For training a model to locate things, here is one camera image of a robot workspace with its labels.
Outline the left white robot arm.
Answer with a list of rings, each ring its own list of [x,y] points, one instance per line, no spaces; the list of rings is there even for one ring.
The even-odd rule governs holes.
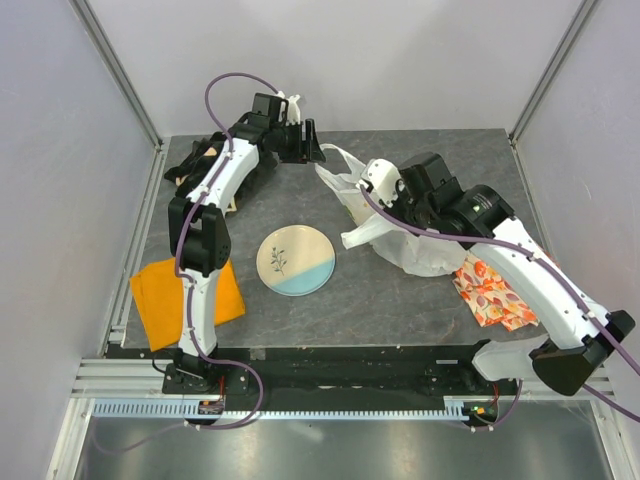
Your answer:
[[[219,369],[207,360],[217,347],[216,291],[231,254],[226,212],[247,179],[282,163],[324,162],[315,122],[304,120],[301,96],[257,93],[252,108],[227,133],[214,132],[194,148],[197,174],[186,193],[168,207],[171,254],[183,289],[183,326],[177,364],[185,364],[185,382],[208,393]]]

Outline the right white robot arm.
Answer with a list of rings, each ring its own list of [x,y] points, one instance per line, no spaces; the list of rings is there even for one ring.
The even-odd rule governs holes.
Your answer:
[[[482,346],[458,368],[465,391],[477,394],[495,380],[534,374],[556,393],[573,396],[635,328],[628,312],[609,311],[582,292],[495,190],[463,190],[440,155],[404,162],[395,190],[394,215],[453,238],[492,267],[546,330],[545,337]]]

